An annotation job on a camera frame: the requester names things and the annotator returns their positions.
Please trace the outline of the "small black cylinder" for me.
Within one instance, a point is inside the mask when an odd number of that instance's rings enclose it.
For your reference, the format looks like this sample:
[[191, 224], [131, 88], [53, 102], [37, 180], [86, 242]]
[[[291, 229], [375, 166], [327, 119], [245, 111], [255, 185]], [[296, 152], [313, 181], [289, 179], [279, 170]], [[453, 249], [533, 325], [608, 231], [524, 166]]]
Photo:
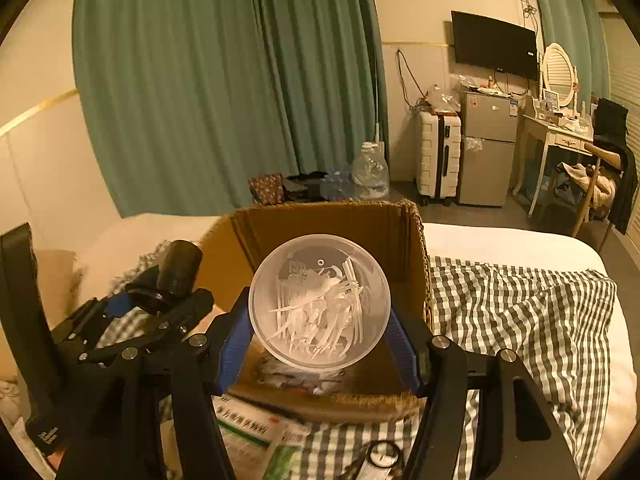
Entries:
[[175, 298], [183, 298], [192, 292], [203, 253], [187, 240], [174, 240], [166, 250], [160, 264], [157, 289]]

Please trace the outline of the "clear round plastic container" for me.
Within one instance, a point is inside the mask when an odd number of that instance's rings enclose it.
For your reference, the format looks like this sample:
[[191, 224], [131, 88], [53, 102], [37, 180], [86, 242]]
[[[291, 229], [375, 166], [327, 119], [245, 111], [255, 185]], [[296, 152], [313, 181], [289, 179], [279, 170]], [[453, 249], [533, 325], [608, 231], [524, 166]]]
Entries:
[[250, 283], [255, 336], [282, 363], [309, 373], [352, 366], [380, 342], [390, 284], [370, 252], [347, 238], [310, 234], [262, 260]]

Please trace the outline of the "green white medicine box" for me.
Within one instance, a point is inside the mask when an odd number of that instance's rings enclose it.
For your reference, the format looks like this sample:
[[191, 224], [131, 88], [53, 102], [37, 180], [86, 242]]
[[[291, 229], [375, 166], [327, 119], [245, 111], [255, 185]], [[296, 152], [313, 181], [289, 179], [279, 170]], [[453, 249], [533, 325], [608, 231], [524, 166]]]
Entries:
[[214, 396], [218, 428], [237, 479], [288, 479], [310, 430], [235, 396]]

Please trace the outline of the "brown cardboard box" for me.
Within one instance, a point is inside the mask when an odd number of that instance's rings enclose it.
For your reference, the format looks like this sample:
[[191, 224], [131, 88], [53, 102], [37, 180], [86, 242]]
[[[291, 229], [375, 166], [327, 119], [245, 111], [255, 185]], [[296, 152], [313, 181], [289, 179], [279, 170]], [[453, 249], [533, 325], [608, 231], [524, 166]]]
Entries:
[[250, 345], [228, 393], [309, 419], [387, 420], [416, 410], [384, 332], [431, 315], [416, 204], [258, 206], [201, 238], [196, 282], [221, 311], [250, 304]]

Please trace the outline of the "grey checkered blanket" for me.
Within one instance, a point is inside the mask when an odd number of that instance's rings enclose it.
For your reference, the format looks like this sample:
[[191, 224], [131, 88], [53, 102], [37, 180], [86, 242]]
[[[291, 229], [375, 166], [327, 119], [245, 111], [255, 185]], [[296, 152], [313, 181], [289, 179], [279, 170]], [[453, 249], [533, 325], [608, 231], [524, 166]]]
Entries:
[[[603, 436], [611, 372], [615, 283], [596, 270], [555, 271], [431, 256], [435, 328], [469, 351], [516, 351], [541, 388], [587, 479]], [[469, 479], [480, 394], [466, 397], [454, 479]], [[263, 479], [337, 479], [374, 437], [416, 442], [418, 416], [364, 425], [306, 425], [304, 444], [280, 446]]]

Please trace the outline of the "large clear water bottle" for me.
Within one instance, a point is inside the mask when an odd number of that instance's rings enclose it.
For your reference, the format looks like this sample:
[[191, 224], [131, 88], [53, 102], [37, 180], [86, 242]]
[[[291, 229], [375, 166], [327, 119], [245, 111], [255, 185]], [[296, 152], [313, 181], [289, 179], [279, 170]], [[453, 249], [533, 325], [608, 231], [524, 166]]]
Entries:
[[364, 142], [352, 162], [352, 182], [358, 200], [385, 200], [390, 192], [390, 174], [380, 146]]

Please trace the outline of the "white suitcase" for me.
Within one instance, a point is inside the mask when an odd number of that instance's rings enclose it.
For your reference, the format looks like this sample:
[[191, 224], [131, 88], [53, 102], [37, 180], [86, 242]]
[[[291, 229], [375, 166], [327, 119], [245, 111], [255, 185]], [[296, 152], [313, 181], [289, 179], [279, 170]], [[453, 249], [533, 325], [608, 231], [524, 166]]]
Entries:
[[420, 204], [457, 197], [461, 160], [461, 120], [457, 115], [416, 115], [416, 190]]

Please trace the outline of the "wooden chair with clothes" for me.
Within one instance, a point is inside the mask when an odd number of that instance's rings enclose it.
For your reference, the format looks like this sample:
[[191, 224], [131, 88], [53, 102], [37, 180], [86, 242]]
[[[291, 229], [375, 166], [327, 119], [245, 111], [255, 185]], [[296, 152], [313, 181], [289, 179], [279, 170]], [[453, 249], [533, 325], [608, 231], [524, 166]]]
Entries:
[[592, 116], [593, 140], [586, 144], [589, 164], [561, 162], [552, 171], [550, 200], [576, 206], [570, 235], [591, 219], [605, 221], [605, 231], [627, 232], [638, 191], [634, 152], [627, 145], [628, 110], [600, 99]]

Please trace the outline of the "silver mini fridge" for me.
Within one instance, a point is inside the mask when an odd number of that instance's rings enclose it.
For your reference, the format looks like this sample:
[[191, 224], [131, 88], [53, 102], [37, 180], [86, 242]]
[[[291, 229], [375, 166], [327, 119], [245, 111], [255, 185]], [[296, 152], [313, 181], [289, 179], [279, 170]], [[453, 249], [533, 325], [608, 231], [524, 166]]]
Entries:
[[459, 203], [502, 207], [512, 174], [518, 108], [501, 96], [465, 92], [461, 123]]

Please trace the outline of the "white dressing table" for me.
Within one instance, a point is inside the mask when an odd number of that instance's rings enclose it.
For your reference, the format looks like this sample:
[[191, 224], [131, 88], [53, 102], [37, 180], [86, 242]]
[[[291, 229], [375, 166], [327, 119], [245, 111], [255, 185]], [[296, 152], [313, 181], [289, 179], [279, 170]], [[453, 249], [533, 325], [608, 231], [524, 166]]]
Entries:
[[521, 110], [518, 118], [518, 180], [512, 190], [513, 196], [518, 196], [524, 190], [525, 169], [528, 147], [533, 142], [542, 145], [540, 163], [537, 170], [537, 179], [535, 182], [534, 194], [530, 201], [527, 217], [533, 218], [534, 212], [538, 204], [538, 198], [544, 182], [544, 170], [547, 167], [549, 151], [552, 148], [585, 155], [586, 144], [592, 142], [594, 138], [593, 128], [591, 124], [585, 129], [574, 131], [567, 126], [553, 125], [552, 122], [539, 119], [536, 115], [529, 115]]

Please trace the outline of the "green curtain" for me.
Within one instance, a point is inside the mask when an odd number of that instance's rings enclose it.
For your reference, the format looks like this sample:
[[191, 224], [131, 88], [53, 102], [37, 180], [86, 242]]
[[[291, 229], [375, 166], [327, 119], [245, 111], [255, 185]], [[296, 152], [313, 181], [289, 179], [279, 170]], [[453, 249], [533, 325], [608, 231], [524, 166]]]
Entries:
[[537, 1], [544, 43], [559, 44], [578, 69], [578, 101], [607, 99], [608, 55], [596, 0]]
[[248, 180], [388, 137], [374, 0], [74, 0], [76, 86], [125, 217], [250, 204]]

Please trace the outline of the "white oval vanity mirror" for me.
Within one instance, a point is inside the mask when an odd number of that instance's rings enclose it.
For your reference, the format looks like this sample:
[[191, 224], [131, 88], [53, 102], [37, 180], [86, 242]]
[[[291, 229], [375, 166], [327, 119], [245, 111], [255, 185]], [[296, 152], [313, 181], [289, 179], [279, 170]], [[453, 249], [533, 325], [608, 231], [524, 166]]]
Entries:
[[574, 101], [578, 88], [576, 67], [560, 44], [552, 42], [544, 50], [541, 75], [544, 90], [558, 95], [560, 107], [569, 106]]

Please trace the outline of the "black wall television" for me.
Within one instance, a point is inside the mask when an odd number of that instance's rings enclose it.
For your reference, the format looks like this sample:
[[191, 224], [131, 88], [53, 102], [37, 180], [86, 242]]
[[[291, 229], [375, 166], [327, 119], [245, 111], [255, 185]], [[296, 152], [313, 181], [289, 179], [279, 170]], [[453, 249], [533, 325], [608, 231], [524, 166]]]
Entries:
[[489, 68], [528, 80], [538, 78], [533, 30], [460, 11], [452, 11], [451, 18], [454, 57], [458, 64]]

